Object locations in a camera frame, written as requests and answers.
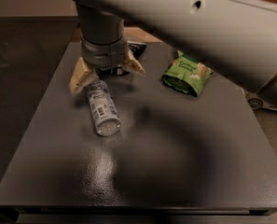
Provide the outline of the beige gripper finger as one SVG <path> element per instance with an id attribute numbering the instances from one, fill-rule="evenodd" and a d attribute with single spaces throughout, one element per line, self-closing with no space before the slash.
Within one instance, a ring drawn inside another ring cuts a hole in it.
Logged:
<path id="1" fill-rule="evenodd" d="M 96 70 L 87 64 L 82 57 L 80 57 L 76 62 L 76 66 L 69 83 L 71 95 L 77 96 L 83 91 L 84 88 L 98 79 L 99 77 Z"/>
<path id="2" fill-rule="evenodd" d="M 128 50 L 122 61 L 122 67 L 125 71 L 136 74 L 145 74 L 144 67 L 140 64 L 140 62 L 133 56 L 132 52 Z"/>

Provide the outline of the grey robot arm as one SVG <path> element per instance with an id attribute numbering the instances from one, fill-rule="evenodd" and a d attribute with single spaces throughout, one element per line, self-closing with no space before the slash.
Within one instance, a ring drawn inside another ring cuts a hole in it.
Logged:
<path id="1" fill-rule="evenodd" d="M 277 7 L 259 0 L 73 0 L 82 53 L 118 66 L 128 53 L 124 21 L 204 62 L 277 108 Z"/>

